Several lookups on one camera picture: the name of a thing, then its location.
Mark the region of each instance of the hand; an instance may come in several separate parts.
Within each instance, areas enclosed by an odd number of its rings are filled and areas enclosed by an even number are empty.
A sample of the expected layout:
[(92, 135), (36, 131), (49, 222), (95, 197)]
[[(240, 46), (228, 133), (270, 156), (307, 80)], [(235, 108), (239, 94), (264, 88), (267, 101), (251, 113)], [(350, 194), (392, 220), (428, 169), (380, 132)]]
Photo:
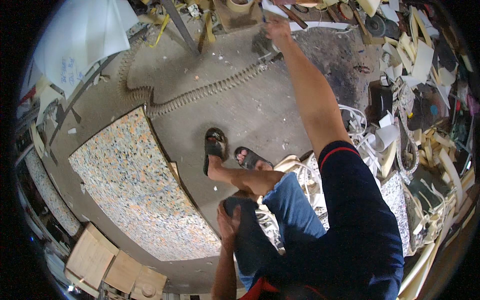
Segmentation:
[(240, 226), (240, 214), (241, 207), (237, 205), (233, 211), (233, 217), (229, 217), (223, 203), (225, 200), (220, 202), (216, 210), (217, 216), (216, 221), (218, 222), (218, 227), (220, 228), (220, 236), (222, 238), (222, 245), (224, 247), (233, 247), (233, 242), (239, 231)]
[(293, 41), (290, 35), (290, 24), (280, 16), (271, 16), (265, 25), (267, 30), (266, 37), (271, 39), (275, 46), (282, 49), (288, 42)]

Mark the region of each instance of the blue jeans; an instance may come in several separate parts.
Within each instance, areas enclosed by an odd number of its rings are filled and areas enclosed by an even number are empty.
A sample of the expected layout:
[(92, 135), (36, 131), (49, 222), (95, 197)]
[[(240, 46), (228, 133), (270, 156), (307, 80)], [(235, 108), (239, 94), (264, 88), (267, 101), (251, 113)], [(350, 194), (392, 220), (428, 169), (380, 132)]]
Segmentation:
[[(287, 252), (293, 247), (315, 241), (326, 233), (293, 172), (285, 174), (274, 189), (265, 195), (263, 204), (275, 215), (280, 239)], [(241, 206), (235, 257), (240, 280), (248, 291), (258, 280), (257, 271), (278, 259), (280, 254), (258, 224), (255, 215), (257, 203), (251, 199), (229, 197), (224, 205), (229, 216), (232, 216), (237, 205)]]

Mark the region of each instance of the concrete floor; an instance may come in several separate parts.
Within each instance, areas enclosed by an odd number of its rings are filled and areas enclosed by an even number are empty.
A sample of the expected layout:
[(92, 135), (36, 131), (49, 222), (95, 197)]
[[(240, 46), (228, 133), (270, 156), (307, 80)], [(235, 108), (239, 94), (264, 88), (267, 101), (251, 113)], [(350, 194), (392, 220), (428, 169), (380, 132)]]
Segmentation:
[[(199, 21), (187, 23), (198, 40)], [(156, 48), (141, 49), (129, 74), (129, 86), (152, 85), (154, 101), (171, 98), (217, 80), (224, 79), (252, 63), (259, 55), (252, 51), (252, 40), (260, 27), (217, 36), (213, 45), (205, 46), (200, 57), (193, 57), (173, 24), (167, 26)], [(360, 32), (336, 34), (333, 29), (314, 28), (295, 33), (294, 37), (310, 60), (322, 71), (339, 103), (364, 109), (368, 102), (367, 86), (378, 80), (378, 46), (364, 46)], [(216, 257), (179, 262), (160, 262), (121, 232), (96, 205), (91, 196), (82, 194), (81, 178), (73, 171), (68, 156), (95, 133), (141, 103), (124, 103), (117, 94), (118, 70), (122, 54), (102, 74), (100, 81), (74, 105), (82, 120), (77, 123), (69, 113), (57, 133), (51, 150), (58, 160), (44, 157), (45, 167), (55, 181), (63, 199), (82, 222), (91, 220), (113, 243), (142, 264), (152, 266), (168, 276), (166, 292), (208, 292), (218, 262)], [(357, 65), (370, 68), (370, 74), (354, 70)], [(270, 70), (232, 90), (213, 95), (153, 120), (159, 140), (172, 161), (177, 161), (184, 186), (209, 224), (217, 230), (216, 207), (220, 200), (236, 191), (233, 186), (209, 180), (203, 174), (205, 131), (221, 128), (229, 139), (230, 158), (226, 166), (237, 167), (231, 157), (238, 146), (249, 147), (272, 163), (288, 154), (298, 156), (311, 150), (300, 117), (294, 92), (283, 61), (269, 65)], [(76, 134), (67, 131), (76, 127)], [(47, 136), (53, 132), (46, 126)]]

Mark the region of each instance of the black sandal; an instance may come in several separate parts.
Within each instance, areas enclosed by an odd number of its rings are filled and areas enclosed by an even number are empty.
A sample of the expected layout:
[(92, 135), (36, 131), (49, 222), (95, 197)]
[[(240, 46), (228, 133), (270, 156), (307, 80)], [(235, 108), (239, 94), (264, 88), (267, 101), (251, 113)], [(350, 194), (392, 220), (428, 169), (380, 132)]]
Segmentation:
[(212, 127), (207, 130), (205, 134), (205, 162), (204, 174), (208, 176), (208, 156), (215, 155), (222, 159), (222, 162), (227, 160), (227, 138), (218, 128)]
[[(237, 158), (237, 155), (240, 154), (240, 152), (242, 150), (246, 150), (247, 155), (243, 159), (243, 163), (240, 163), (238, 158)], [(259, 160), (266, 162), (267, 164), (271, 165), (272, 168), (273, 168), (273, 164), (271, 162), (269, 162), (268, 160), (264, 159), (263, 157), (259, 156), (254, 151), (252, 151), (252, 150), (250, 150), (249, 148), (246, 148), (246, 147), (238, 147), (237, 149), (235, 149), (235, 160), (240, 165), (240, 167), (242, 167), (244, 169), (247, 169), (247, 170), (255, 169), (255, 166), (257, 165), (257, 162)]]

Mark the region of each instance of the tape roll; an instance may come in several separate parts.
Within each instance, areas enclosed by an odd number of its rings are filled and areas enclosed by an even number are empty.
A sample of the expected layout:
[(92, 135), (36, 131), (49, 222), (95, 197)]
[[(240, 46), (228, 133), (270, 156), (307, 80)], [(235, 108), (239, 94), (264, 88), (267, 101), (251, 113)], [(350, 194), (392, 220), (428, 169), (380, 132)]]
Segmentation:
[(245, 0), (227, 0), (227, 7), (233, 12), (247, 12), (254, 2), (254, 0), (250, 0), (247, 3), (245, 3)]

